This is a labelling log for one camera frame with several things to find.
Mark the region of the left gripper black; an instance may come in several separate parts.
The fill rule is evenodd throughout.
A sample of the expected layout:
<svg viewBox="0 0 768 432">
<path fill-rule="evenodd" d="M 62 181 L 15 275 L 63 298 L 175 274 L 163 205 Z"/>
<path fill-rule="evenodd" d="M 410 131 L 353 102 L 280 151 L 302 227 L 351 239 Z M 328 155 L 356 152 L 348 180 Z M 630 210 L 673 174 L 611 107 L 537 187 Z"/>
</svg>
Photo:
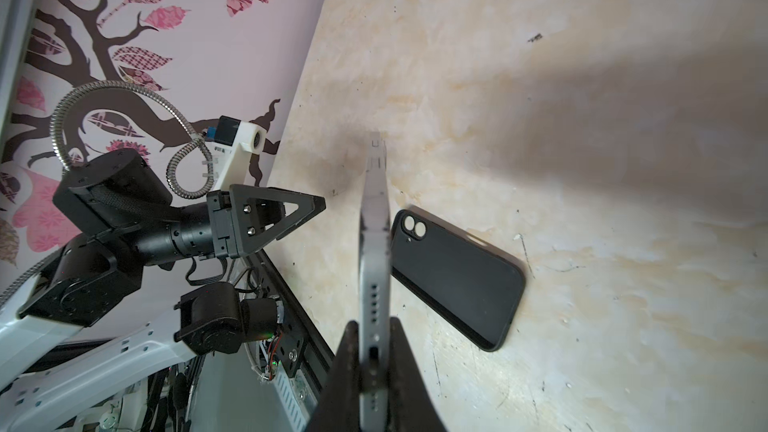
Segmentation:
<svg viewBox="0 0 768 432">
<path fill-rule="evenodd" d="M 259 252 L 326 208 L 321 196 L 247 185 L 209 192 L 206 201 L 216 258 L 241 258 Z"/>
</svg>

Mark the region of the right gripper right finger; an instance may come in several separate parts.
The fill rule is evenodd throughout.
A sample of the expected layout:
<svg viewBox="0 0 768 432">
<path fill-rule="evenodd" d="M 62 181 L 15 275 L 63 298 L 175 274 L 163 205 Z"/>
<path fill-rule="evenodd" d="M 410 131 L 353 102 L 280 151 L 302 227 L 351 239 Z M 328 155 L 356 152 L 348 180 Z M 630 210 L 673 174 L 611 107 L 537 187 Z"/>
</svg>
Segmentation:
<svg viewBox="0 0 768 432">
<path fill-rule="evenodd" d="M 389 327 L 388 430 L 445 432 L 401 321 L 391 317 Z"/>
</svg>

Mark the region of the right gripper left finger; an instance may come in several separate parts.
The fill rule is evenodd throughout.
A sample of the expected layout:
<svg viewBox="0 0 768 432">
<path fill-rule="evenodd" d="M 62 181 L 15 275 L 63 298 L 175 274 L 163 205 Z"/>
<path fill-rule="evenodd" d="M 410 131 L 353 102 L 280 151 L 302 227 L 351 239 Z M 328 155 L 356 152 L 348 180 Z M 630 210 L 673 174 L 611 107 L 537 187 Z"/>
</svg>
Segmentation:
<svg viewBox="0 0 768 432">
<path fill-rule="evenodd" d="M 359 325 L 347 323 L 307 432 L 360 430 Z"/>
</svg>

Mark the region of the silver-edged black phone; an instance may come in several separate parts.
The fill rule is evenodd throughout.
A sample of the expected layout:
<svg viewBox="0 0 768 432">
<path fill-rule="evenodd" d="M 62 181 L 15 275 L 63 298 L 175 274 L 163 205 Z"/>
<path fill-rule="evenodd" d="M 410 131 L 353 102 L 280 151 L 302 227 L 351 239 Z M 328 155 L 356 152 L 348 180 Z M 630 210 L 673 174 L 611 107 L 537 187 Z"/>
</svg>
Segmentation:
<svg viewBox="0 0 768 432">
<path fill-rule="evenodd" d="M 359 228 L 360 429 L 384 431 L 388 420 L 390 211 L 386 144 L 370 135 Z"/>
</svg>

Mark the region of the small black phone case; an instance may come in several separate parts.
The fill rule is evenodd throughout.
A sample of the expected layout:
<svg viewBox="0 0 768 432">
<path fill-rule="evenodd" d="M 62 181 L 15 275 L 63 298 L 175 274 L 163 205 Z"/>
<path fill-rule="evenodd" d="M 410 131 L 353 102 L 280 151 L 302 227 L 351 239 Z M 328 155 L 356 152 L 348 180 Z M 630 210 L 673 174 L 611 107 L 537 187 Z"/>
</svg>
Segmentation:
<svg viewBox="0 0 768 432">
<path fill-rule="evenodd" d="M 485 352 L 502 347 L 526 278 L 512 257 L 416 207 L 392 225 L 392 275 Z"/>
</svg>

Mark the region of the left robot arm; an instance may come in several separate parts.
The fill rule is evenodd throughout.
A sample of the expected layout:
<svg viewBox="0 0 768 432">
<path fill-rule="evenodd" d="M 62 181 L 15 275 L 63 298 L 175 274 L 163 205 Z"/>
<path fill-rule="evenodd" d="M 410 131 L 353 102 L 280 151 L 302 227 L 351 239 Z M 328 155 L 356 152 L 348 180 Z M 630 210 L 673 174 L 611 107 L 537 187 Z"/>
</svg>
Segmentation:
<svg viewBox="0 0 768 432">
<path fill-rule="evenodd" d="M 53 202 L 79 234 L 2 299 L 5 431 L 54 430 L 155 372 L 274 337 L 284 317 L 280 300 L 248 299 L 223 277 L 212 277 L 136 332 L 29 373 L 40 358 L 137 292 L 146 267 L 247 257 L 325 207 L 320 196 L 247 185 L 176 207 L 170 191 L 133 149 L 71 169 Z"/>
</svg>

